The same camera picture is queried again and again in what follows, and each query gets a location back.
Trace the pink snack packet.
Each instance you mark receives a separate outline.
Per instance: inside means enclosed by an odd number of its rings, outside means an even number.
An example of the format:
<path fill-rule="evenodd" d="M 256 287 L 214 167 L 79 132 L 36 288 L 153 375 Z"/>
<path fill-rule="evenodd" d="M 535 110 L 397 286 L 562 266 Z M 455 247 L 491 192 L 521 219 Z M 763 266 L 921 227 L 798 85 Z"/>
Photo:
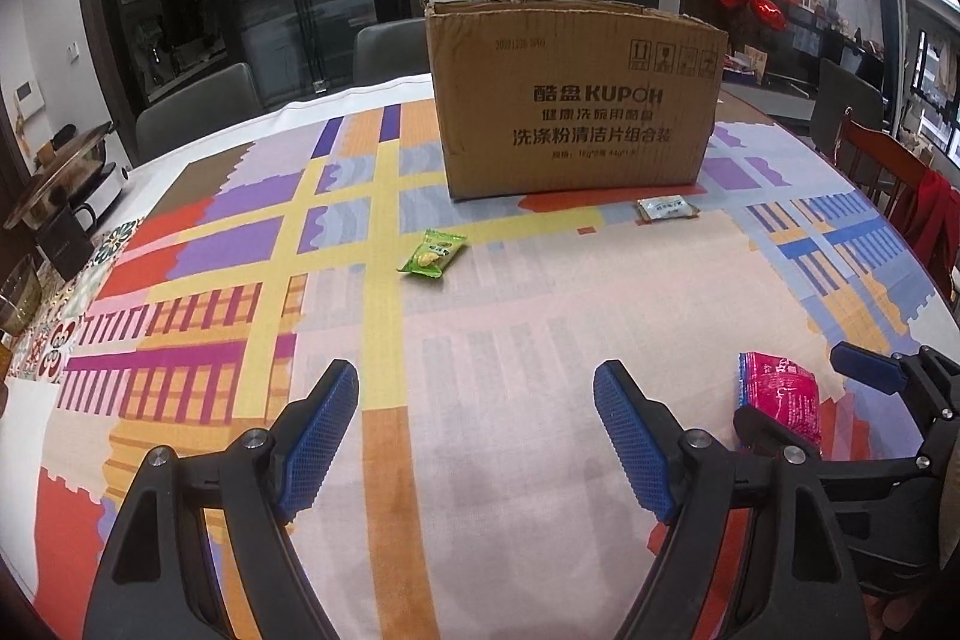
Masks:
<path fill-rule="evenodd" d="M 752 406 L 814 445 L 822 443 L 817 379 L 791 359 L 740 353 L 739 406 Z"/>

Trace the gold brown snack bar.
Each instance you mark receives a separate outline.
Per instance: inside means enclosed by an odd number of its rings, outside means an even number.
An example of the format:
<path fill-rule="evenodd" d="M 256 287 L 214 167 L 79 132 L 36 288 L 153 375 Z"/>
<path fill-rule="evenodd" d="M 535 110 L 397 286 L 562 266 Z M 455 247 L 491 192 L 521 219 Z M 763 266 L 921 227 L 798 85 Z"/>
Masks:
<path fill-rule="evenodd" d="M 640 220 L 646 224 L 662 221 L 694 220 L 700 210 L 682 195 L 640 198 L 636 202 Z"/>

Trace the green candy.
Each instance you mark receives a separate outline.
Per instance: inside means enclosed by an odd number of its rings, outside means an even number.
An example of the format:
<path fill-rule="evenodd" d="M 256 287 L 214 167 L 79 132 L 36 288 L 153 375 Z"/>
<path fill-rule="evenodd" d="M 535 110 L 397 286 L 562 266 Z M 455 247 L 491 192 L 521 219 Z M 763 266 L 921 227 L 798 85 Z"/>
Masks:
<path fill-rule="evenodd" d="M 410 257 L 398 267 L 404 275 L 441 280 L 455 255 L 466 247 L 467 239 L 446 230 L 427 229 Z"/>

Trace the colourful patterned table mat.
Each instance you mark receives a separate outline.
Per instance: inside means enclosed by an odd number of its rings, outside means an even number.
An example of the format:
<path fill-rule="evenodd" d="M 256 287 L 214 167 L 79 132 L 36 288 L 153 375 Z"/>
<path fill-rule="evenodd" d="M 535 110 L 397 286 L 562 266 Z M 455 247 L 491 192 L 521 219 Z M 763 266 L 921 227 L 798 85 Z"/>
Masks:
<path fill-rule="evenodd" d="M 594 401 L 617 359 L 686 427 L 732 434 L 737 360 L 797 362 L 838 458 L 906 455 L 910 416 L 833 374 L 958 330 L 910 249 L 788 131 L 729 104 L 688 197 L 456 203 L 430 101 L 299 109 L 137 170 L 142 218 L 59 383 L 7 381 L 2 559 L 64 638 L 146 450 L 216 452 L 331 360 L 359 406 L 291 539 L 347 638 L 607 638 L 661 539 Z M 467 239 L 441 280 L 398 271 L 427 229 Z"/>

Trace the red wooden chair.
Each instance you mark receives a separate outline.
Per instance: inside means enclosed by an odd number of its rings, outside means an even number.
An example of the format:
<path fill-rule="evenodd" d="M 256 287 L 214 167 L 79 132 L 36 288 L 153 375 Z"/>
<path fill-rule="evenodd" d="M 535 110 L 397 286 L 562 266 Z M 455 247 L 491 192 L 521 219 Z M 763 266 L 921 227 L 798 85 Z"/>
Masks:
<path fill-rule="evenodd" d="M 882 213 L 952 302 L 958 260 L 958 190 L 884 131 L 862 125 L 846 107 L 832 163 Z"/>

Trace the floral tile placemat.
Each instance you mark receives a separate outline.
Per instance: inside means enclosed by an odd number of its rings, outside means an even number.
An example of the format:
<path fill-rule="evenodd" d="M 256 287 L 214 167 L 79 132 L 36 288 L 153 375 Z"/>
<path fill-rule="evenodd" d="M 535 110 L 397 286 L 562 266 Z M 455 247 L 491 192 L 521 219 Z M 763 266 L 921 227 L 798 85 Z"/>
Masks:
<path fill-rule="evenodd" d="M 139 218 L 96 234 L 91 259 L 68 283 L 48 263 L 41 266 L 41 300 L 36 314 L 20 336 L 3 338 L 2 354 L 8 356 L 3 380 L 59 383 L 73 347 L 88 325 L 89 307 L 142 223 Z"/>

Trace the grey chair right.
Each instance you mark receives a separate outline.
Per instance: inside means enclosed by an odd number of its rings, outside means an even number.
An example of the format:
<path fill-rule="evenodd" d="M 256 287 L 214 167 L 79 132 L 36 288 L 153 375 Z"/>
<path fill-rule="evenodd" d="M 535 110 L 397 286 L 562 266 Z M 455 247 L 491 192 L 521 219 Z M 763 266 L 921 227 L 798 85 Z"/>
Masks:
<path fill-rule="evenodd" d="M 880 130 L 884 126 L 882 94 L 832 60 L 822 58 L 818 69 L 817 97 L 811 115 L 811 140 L 818 152 L 833 158 L 839 127 L 846 110 L 859 125 Z"/>

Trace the black mug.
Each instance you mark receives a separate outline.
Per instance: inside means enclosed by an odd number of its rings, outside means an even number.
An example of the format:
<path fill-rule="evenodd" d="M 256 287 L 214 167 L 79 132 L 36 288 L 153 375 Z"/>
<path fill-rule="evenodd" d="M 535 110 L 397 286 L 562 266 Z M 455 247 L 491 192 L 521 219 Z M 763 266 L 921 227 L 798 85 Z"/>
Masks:
<path fill-rule="evenodd" d="M 96 224 L 96 213 L 88 203 L 76 208 L 65 206 L 36 232 L 37 243 L 60 278 L 73 280 L 93 255 L 89 231 Z"/>

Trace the electric hot pot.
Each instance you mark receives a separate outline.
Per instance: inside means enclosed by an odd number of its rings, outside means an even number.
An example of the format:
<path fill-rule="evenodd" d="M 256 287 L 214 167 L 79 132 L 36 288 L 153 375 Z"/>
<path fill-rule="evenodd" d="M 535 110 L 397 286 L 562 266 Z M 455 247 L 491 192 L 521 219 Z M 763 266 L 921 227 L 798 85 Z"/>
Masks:
<path fill-rule="evenodd" d="M 32 175 L 3 227 L 26 226 L 39 232 L 60 211 L 67 211 L 91 236 L 128 181 L 128 170 L 107 157 L 107 136 L 112 131 L 114 125 L 107 122 L 60 146 L 52 161 Z"/>

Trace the grey dining chair left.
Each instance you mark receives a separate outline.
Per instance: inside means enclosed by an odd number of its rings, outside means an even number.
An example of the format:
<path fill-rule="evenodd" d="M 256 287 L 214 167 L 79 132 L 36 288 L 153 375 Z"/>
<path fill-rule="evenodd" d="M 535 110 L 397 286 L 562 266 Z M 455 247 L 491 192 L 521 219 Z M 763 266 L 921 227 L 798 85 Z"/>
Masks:
<path fill-rule="evenodd" d="M 251 67 L 231 65 L 140 113 L 135 125 L 140 159 L 153 161 L 262 112 Z"/>

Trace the grey dining chair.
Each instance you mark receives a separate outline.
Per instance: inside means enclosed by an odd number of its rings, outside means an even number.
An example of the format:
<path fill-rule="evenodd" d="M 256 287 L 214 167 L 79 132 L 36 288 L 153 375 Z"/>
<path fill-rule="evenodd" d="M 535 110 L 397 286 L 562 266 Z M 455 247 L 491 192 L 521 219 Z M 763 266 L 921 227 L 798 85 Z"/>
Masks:
<path fill-rule="evenodd" d="M 377 85 L 428 71 L 430 56 L 423 18 L 366 26 L 356 36 L 353 80 L 357 85 Z"/>
<path fill-rule="evenodd" d="M 140 113 L 135 125 L 140 159 L 153 161 L 262 112 L 251 67 L 231 65 Z"/>

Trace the brown cardboard box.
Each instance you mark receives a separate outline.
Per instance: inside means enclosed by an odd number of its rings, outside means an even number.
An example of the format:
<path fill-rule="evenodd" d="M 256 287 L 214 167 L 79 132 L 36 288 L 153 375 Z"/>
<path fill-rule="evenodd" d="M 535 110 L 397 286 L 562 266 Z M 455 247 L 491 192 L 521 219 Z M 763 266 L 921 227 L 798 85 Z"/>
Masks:
<path fill-rule="evenodd" d="M 433 2 L 425 28 L 456 202 L 697 180 L 726 32 L 604 0 Z"/>

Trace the grey dining chair centre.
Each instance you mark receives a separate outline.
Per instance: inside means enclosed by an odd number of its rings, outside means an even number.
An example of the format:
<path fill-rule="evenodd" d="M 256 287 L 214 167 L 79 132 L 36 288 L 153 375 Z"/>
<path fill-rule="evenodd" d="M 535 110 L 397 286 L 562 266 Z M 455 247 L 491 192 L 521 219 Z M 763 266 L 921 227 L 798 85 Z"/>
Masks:
<path fill-rule="evenodd" d="M 428 71 L 430 56 L 423 18 L 366 26 L 356 36 L 353 80 L 357 85 L 377 85 Z"/>

